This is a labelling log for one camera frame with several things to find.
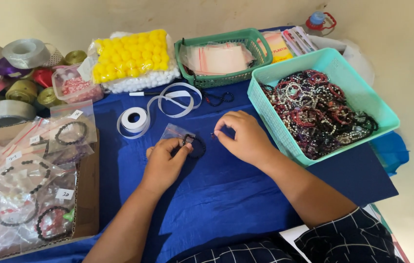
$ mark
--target hand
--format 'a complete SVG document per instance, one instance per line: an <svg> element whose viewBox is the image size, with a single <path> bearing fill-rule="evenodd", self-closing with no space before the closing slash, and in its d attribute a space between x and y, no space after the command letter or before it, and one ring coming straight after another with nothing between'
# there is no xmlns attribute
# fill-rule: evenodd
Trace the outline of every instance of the hand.
<svg viewBox="0 0 414 263"><path fill-rule="evenodd" d="M163 194L176 181L187 155L192 152L190 143L184 146L182 143L183 140L180 138L171 138L160 140L155 146L147 149L148 162L140 187L156 194ZM181 149L175 157L171 157L171 151L178 146L182 146Z"/></svg>
<svg viewBox="0 0 414 263"><path fill-rule="evenodd" d="M224 125L236 131L234 140L220 131ZM267 162L271 154L281 154L270 143L256 118L244 111L227 112L218 120L213 133L234 156L256 167Z"/></svg>

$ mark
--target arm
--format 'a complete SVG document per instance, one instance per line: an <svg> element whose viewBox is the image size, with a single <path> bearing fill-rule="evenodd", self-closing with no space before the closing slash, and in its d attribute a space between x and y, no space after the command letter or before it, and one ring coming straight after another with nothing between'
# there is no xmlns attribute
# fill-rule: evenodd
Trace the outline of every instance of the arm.
<svg viewBox="0 0 414 263"><path fill-rule="evenodd" d="M175 182L187 155L192 151L192 145L188 143L175 157L171 157L171 151L181 143L182 140L172 138L161 140L147 149L148 162L141 183L126 200L83 263L140 262L158 200Z"/></svg>
<svg viewBox="0 0 414 263"><path fill-rule="evenodd" d="M234 139L220 131L224 125L236 131ZM270 176L309 228L356 209L344 195L279 152L256 119L244 111L226 113L214 133L232 154Z"/></svg>

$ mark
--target turquoise plastic basket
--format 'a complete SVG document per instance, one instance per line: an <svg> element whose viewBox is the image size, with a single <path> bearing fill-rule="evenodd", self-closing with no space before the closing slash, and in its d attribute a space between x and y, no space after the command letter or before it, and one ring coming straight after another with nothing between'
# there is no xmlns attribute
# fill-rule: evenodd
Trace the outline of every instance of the turquoise plastic basket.
<svg viewBox="0 0 414 263"><path fill-rule="evenodd" d="M307 158L285 124L273 109L258 82L276 86L278 81L296 71L315 69L325 73L330 82L337 84L345 93L348 105L355 111L365 111L379 123L379 130L370 137L344 146L335 152L317 160ZM340 152L370 141L400 126L400 120L392 109L376 92L357 74L338 51L331 48L322 49L283 62L264 66L252 72L248 96L278 149L298 164L307 167L330 158Z"/></svg>

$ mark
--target person's right hand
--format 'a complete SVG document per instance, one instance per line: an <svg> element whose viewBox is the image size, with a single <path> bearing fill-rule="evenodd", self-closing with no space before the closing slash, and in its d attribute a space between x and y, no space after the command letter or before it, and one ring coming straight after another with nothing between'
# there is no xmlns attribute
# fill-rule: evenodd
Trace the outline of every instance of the person's right hand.
<svg viewBox="0 0 414 263"><path fill-rule="evenodd" d="M234 139L220 131L224 125L236 131ZM280 154L268 140L256 118L244 111L225 113L215 125L214 134L234 156L254 166L267 162L270 156Z"/></svg>

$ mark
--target purple ribbon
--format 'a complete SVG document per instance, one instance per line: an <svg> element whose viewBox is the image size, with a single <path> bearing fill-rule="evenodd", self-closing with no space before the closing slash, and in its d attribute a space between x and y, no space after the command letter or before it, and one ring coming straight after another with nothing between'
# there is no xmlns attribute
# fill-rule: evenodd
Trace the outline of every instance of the purple ribbon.
<svg viewBox="0 0 414 263"><path fill-rule="evenodd" d="M5 57L0 59L0 75L8 78L21 78L32 72L33 69L20 69L13 67L11 63L5 59Z"/></svg>

